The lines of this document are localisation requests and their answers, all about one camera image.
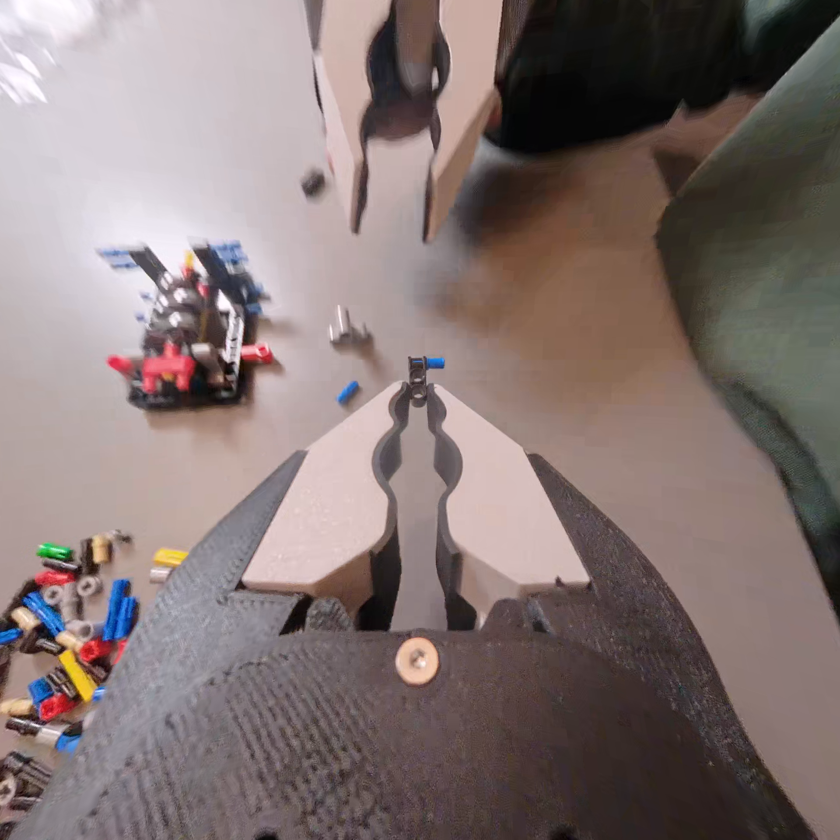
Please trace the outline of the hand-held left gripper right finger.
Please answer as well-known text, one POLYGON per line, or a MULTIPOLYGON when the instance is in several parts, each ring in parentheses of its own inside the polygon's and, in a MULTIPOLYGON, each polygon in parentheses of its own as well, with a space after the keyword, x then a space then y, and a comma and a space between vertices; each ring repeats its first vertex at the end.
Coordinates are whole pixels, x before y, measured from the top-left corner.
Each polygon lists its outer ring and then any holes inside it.
POLYGON ((440 385, 429 387, 437 504, 437 576, 448 627, 482 624, 499 601, 589 573, 525 449, 440 385))

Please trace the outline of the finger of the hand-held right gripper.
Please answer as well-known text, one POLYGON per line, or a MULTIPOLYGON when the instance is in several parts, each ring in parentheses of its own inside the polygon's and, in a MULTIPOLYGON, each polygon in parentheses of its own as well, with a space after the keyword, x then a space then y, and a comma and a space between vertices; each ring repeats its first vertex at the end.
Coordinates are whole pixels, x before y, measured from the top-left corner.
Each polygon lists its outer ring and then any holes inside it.
POLYGON ((366 204, 364 119, 372 103, 371 44, 390 16, 388 1, 310 1, 308 30, 325 150, 351 233, 366 204))
POLYGON ((423 240, 431 242, 455 203, 499 97, 496 88, 501 1, 443 1, 438 22, 448 71, 433 118, 423 240))

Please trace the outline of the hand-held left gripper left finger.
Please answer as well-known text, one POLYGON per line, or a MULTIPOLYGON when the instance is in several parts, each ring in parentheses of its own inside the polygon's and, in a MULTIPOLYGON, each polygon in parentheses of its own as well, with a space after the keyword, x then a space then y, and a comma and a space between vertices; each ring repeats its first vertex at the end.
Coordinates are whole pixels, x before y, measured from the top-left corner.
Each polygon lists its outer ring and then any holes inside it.
POLYGON ((391 478, 406 425, 407 385, 391 384, 313 443, 242 587, 334 598, 358 627, 390 629, 402 574, 391 478))

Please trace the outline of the person's right forearm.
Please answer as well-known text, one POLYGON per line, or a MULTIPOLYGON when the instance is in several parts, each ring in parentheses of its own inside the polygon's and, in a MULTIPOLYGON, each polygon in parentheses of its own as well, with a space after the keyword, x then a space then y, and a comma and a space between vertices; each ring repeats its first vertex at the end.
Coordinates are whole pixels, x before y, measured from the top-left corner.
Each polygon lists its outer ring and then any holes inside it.
POLYGON ((741 84, 750 90, 769 90, 838 15, 838 1, 746 2, 741 84))

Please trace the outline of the grey lego connector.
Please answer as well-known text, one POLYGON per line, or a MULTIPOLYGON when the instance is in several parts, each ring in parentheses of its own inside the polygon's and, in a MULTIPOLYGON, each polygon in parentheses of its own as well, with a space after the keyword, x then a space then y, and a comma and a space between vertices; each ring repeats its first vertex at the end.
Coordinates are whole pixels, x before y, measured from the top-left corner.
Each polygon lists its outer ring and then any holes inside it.
POLYGON ((352 321, 350 311, 337 305, 334 317, 329 325, 329 341, 334 348, 355 348, 369 343, 372 339, 370 331, 364 324, 352 321))

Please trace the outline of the partly built lego model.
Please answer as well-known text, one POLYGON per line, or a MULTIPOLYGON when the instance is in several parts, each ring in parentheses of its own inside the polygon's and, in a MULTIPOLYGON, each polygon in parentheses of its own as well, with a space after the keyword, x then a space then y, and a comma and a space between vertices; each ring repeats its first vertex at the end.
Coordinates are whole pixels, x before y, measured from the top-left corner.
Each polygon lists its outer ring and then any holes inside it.
POLYGON ((253 370, 277 363, 257 340, 269 296, 252 277, 240 241, 193 240, 177 271, 145 244, 97 254, 113 270, 142 271, 154 285, 141 294, 139 349, 107 359, 131 406, 163 413, 237 405, 253 370))

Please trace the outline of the pile of loose lego pieces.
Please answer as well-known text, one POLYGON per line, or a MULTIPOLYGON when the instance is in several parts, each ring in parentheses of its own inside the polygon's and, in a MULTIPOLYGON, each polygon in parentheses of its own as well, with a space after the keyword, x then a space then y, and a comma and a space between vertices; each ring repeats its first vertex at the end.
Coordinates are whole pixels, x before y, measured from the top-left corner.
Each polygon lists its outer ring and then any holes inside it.
POLYGON ((111 582, 101 620, 87 617, 104 568, 132 541, 111 530, 78 549, 37 547, 40 570, 2 610, 3 732, 60 757, 75 751, 140 618, 130 579, 111 582))

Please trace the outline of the clear plastic bag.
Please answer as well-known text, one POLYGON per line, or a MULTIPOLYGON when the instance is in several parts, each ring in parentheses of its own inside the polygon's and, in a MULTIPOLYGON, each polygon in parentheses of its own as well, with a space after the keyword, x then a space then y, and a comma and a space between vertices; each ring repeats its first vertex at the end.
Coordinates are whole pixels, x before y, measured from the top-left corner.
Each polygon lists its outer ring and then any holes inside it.
POLYGON ((1 97, 46 103, 45 79, 71 51, 98 44, 142 5, 135 1, 2 1, 1 97))

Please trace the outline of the green garment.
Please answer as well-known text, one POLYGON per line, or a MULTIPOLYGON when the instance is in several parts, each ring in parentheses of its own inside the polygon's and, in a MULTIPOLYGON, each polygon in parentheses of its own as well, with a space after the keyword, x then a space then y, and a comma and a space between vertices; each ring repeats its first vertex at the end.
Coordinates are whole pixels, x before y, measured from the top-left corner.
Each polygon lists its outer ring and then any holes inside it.
POLYGON ((698 365, 839 595, 838 17, 710 152, 657 246, 698 365))

